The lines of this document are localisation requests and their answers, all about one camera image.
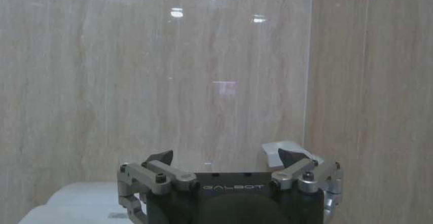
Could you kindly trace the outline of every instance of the silver metal link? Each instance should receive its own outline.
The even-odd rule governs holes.
[[[282,171],[273,172],[273,181],[280,183],[281,190],[292,189],[293,181],[300,175],[314,168],[314,162],[310,159],[302,159]]]
[[[167,175],[171,178],[177,189],[181,191],[190,191],[191,187],[194,187],[194,184],[197,183],[197,176],[193,172],[181,171],[161,161],[150,161],[147,163],[147,169]]]
[[[147,224],[147,216],[142,211],[142,203],[134,195],[127,197],[119,196],[119,204],[127,208],[129,217],[134,224]]]
[[[305,193],[324,191],[324,223],[328,224],[334,215],[334,208],[342,201],[344,170],[334,162],[324,162],[312,171],[314,179],[298,177],[298,189]]]
[[[134,186],[134,182],[145,185],[154,194],[163,195],[171,191],[171,180],[167,178],[166,182],[157,183],[157,173],[143,168],[137,163],[131,163],[125,167],[125,172],[118,172],[118,181]]]

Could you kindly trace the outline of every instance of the screw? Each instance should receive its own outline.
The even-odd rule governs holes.
[[[305,172],[305,173],[302,174],[302,178],[304,178],[304,180],[306,180],[306,181],[313,181],[313,180],[314,180],[314,174],[313,174],[312,172]]]
[[[121,166],[121,172],[125,172],[126,167],[127,167],[127,164],[123,164],[123,165]]]
[[[167,176],[163,173],[157,174],[157,183],[165,183],[167,181]]]

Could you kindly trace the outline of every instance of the marble wall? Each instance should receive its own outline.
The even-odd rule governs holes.
[[[345,167],[334,223],[433,219],[433,0],[313,0],[305,146]]]
[[[0,223],[174,149],[262,170],[304,141],[312,0],[0,0]]]

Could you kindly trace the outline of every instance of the black round component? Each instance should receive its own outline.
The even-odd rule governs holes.
[[[157,183],[163,183],[167,181],[167,176],[163,173],[157,174]]]
[[[313,181],[314,180],[314,174],[312,172],[305,172],[302,175],[304,180]]]
[[[278,203],[262,195],[229,194],[210,199],[194,224],[290,224]]]

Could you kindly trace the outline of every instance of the metal bracket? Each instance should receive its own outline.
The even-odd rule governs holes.
[[[278,189],[289,190],[292,189],[293,181],[298,179],[298,176],[302,175],[304,172],[313,170],[313,168],[313,160],[302,159],[285,170],[273,172],[273,183],[278,186]]]
[[[334,208],[342,202],[344,170],[338,163],[324,162],[316,169],[298,177],[298,189],[305,193],[324,191],[324,222],[329,223]]]
[[[154,172],[167,175],[178,190],[190,191],[197,187],[197,176],[194,173],[181,171],[161,161],[150,161],[147,168]]]
[[[198,185],[194,173],[181,171],[159,160],[151,160],[145,166],[133,163],[122,165],[118,170],[119,204],[127,208],[134,224],[147,223],[141,200],[146,202],[146,194],[150,191],[165,195],[171,192],[171,184],[181,191],[190,191]]]

